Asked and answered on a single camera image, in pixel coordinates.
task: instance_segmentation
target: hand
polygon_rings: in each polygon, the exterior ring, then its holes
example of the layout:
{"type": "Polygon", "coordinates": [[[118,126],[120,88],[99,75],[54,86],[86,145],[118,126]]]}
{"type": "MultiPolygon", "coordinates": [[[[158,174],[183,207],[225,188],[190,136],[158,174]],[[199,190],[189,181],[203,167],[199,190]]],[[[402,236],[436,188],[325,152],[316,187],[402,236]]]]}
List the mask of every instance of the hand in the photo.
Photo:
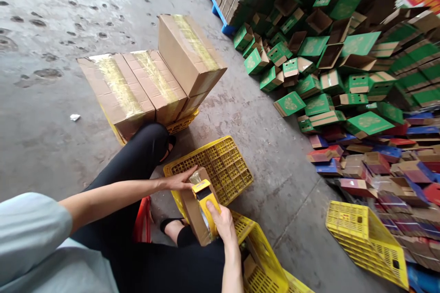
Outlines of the hand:
{"type": "Polygon", "coordinates": [[[186,172],[163,178],[164,190],[189,190],[192,183],[186,183],[189,177],[196,171],[197,165],[186,172]]]}
{"type": "Polygon", "coordinates": [[[235,231],[234,220],[231,211],[222,205],[219,205],[221,213],[217,211],[212,202],[208,201],[206,206],[211,213],[212,219],[217,227],[220,237],[225,244],[237,242],[237,233],[235,231]]]}

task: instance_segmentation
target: forearm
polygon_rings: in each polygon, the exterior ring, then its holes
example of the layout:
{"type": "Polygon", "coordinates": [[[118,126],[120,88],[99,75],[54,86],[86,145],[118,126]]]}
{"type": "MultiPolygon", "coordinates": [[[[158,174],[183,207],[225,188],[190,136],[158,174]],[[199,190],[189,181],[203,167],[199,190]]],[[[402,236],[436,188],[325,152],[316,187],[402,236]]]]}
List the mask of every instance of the forearm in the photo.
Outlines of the forearm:
{"type": "Polygon", "coordinates": [[[242,262],[238,242],[225,244],[225,268],[223,269],[222,293],[243,293],[242,262]]]}
{"type": "Polygon", "coordinates": [[[88,223],[162,190],[163,184],[161,179],[116,182],[73,195],[59,203],[72,215],[72,234],[88,223]]]}

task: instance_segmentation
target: brown cardboard box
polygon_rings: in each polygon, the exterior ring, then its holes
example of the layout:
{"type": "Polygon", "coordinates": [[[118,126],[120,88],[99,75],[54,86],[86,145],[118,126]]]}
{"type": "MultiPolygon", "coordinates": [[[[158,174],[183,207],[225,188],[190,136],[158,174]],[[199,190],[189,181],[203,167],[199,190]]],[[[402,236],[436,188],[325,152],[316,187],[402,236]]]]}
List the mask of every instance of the brown cardboard box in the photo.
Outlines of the brown cardboard box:
{"type": "Polygon", "coordinates": [[[140,50],[123,56],[156,108],[156,121],[164,126],[172,124],[187,101],[187,96],[159,52],[140,50]]]}
{"type": "Polygon", "coordinates": [[[211,90],[226,63],[190,16],[159,16],[159,52],[188,97],[211,90]]]}
{"type": "Polygon", "coordinates": [[[109,122],[127,141],[155,109],[122,54],[77,59],[109,122]]]}

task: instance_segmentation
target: black sandal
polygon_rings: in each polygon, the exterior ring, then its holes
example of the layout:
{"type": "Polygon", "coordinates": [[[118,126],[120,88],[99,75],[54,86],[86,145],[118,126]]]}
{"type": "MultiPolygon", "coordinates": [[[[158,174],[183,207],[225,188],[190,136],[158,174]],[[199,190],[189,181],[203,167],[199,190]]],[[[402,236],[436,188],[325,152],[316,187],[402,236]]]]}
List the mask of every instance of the black sandal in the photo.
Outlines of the black sandal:
{"type": "Polygon", "coordinates": [[[160,230],[165,233],[165,227],[173,222],[173,221],[180,221],[183,225],[185,225],[185,223],[183,222],[183,218],[182,217],[175,217],[175,218],[167,218],[167,219],[163,219],[162,222],[160,223],[160,230]]]}
{"type": "MultiPolygon", "coordinates": [[[[174,135],[170,135],[170,136],[168,137],[168,143],[171,144],[171,145],[173,146],[173,149],[174,149],[174,147],[176,146],[176,142],[177,142],[177,138],[176,138],[174,135]]],[[[161,165],[161,164],[164,163],[164,161],[170,156],[170,153],[171,153],[171,151],[172,151],[173,149],[171,149],[171,150],[168,149],[168,154],[167,154],[167,156],[165,157],[164,160],[162,160],[161,162],[159,162],[159,165],[161,165]]]]}

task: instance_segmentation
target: light blue sleeve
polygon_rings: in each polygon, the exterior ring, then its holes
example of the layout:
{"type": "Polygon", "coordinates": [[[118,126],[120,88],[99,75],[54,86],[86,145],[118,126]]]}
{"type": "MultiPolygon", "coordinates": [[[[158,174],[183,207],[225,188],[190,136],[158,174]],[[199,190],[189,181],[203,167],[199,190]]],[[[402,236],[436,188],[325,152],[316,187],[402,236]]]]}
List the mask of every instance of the light blue sleeve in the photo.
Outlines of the light blue sleeve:
{"type": "Polygon", "coordinates": [[[0,203],[0,287],[53,253],[71,229],[70,213],[47,196],[29,192],[0,203]]]}

